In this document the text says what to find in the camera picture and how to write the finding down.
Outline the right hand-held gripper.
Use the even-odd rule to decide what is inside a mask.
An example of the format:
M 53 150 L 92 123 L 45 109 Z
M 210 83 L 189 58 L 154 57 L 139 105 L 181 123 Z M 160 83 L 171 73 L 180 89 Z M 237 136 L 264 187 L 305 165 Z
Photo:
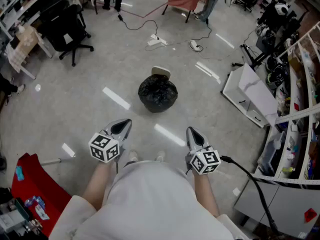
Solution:
M 189 126 L 186 129 L 186 141 L 190 150 L 185 157 L 188 170 L 193 169 L 198 175 L 205 175 L 214 172 L 221 164 L 218 151 L 198 128 Z

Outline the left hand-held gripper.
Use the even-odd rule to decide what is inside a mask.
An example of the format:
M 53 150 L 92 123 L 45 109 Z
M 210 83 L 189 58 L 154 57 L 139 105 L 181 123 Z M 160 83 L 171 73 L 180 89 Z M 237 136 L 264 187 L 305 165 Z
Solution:
M 124 141 L 128 138 L 131 128 L 132 120 L 129 118 L 110 122 L 88 142 L 90 155 L 103 163 L 117 163 L 124 152 Z

